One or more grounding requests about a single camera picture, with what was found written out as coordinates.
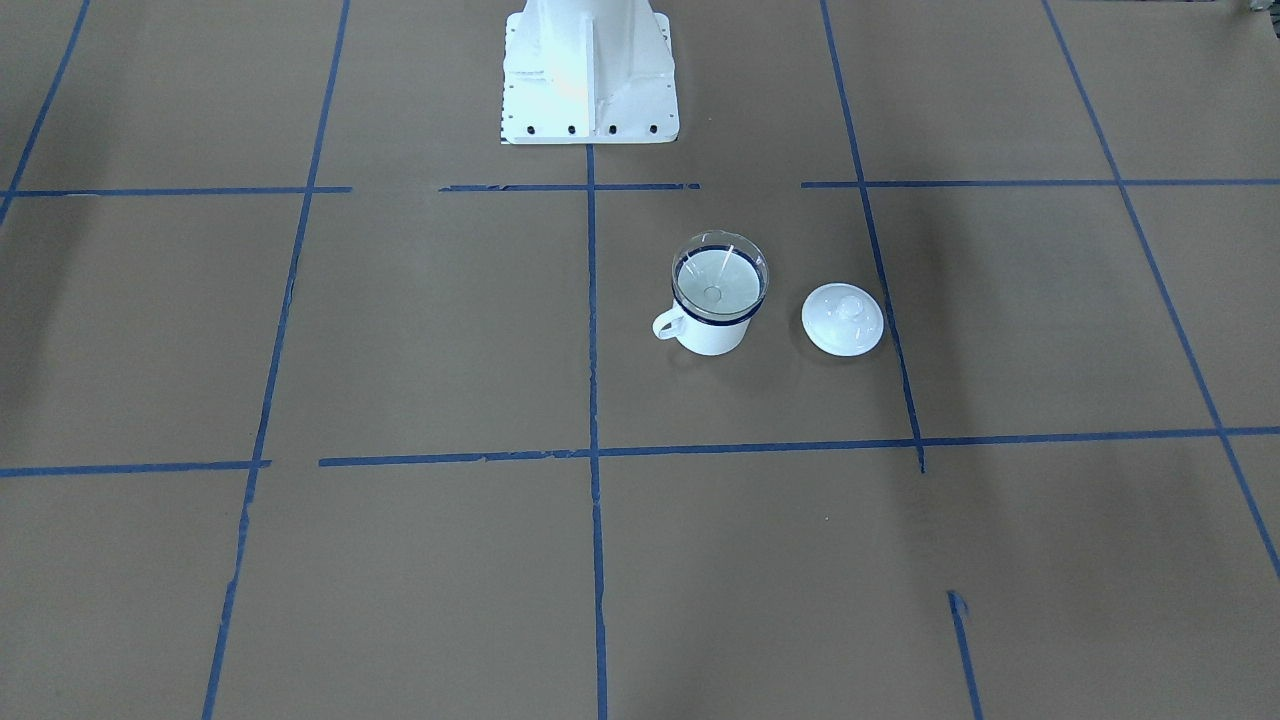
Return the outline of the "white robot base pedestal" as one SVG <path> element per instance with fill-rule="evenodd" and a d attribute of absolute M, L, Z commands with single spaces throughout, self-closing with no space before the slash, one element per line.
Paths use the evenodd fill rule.
<path fill-rule="evenodd" d="M 527 1 L 503 37 L 502 143 L 678 138 L 671 23 L 649 1 Z"/>

